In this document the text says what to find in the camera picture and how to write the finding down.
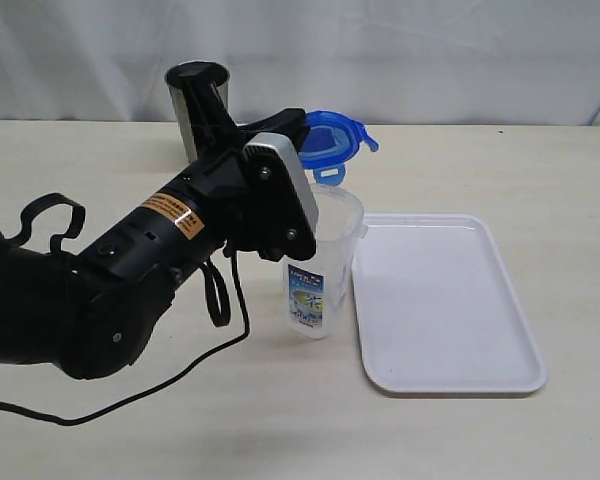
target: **clear plastic pitcher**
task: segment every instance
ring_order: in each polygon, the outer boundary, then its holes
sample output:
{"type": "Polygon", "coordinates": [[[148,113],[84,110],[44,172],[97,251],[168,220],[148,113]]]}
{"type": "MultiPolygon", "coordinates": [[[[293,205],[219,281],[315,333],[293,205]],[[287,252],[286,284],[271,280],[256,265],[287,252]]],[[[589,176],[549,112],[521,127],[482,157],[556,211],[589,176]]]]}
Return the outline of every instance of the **clear plastic pitcher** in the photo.
{"type": "Polygon", "coordinates": [[[285,257],[283,269],[286,321],[307,337],[324,338],[342,315],[351,279],[351,262],[367,227],[360,201],[339,187],[312,184],[318,204],[315,256],[298,262],[285,257]]]}

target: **tabletop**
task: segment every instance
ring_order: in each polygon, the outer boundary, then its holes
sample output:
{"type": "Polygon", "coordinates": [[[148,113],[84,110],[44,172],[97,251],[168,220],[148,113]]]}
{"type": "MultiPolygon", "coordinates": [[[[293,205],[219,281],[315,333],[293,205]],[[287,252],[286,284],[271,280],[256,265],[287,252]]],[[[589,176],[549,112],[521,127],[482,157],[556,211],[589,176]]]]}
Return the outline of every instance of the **tabletop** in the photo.
{"type": "MultiPolygon", "coordinates": [[[[490,227],[547,364],[528,398],[388,398],[360,359],[351,295],[335,333],[283,321],[281,265],[239,257],[249,339],[165,392],[63,428],[0,413],[0,479],[600,479],[600,127],[371,126],[343,186],[368,212],[469,213],[490,227]]],[[[79,251],[186,166],[176,124],[0,122],[0,229],[59,191],[87,207],[79,251]]],[[[67,211],[36,221],[43,249],[67,211]]],[[[216,262],[228,277],[227,261],[216,262]]],[[[240,333],[191,278],[133,366],[75,381],[0,365],[0,399],[79,416],[240,333]]]]}

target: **pitcher label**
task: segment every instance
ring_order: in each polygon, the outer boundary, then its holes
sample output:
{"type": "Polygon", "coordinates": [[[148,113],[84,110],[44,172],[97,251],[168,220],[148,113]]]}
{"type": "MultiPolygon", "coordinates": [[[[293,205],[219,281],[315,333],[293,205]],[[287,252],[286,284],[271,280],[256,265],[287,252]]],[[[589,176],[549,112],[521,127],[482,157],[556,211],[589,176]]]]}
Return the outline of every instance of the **pitcher label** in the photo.
{"type": "Polygon", "coordinates": [[[322,327],[324,277],[289,265],[289,310],[303,325],[322,327]]]}

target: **metal container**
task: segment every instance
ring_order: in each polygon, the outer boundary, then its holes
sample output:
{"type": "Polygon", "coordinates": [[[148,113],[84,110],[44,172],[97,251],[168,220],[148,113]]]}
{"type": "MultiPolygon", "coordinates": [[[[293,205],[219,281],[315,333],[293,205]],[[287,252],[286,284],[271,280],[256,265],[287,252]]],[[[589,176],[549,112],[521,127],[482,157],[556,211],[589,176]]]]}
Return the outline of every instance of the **metal container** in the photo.
{"type": "Polygon", "coordinates": [[[171,95],[171,103],[176,112],[176,119],[178,121],[178,126],[180,127],[180,135],[182,136],[189,163],[198,158],[198,151],[196,150],[196,144],[191,131],[191,121],[189,119],[189,112],[187,111],[187,104],[182,90],[180,89],[179,75],[190,70],[199,69],[200,65],[212,65],[214,67],[211,69],[213,75],[212,81],[220,95],[224,107],[228,108],[229,70],[223,65],[207,61],[184,62],[170,68],[165,75],[165,81],[169,86],[169,94],[171,95]]]}

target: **white tray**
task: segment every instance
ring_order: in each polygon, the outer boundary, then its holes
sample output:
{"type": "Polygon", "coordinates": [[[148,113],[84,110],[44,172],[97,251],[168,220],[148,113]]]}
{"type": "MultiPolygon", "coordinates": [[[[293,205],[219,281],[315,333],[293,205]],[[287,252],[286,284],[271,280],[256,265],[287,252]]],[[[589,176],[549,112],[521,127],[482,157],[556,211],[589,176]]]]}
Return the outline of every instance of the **white tray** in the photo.
{"type": "Polygon", "coordinates": [[[394,394],[528,394],[547,372],[487,226],[367,214],[353,264],[362,361],[394,394]]]}

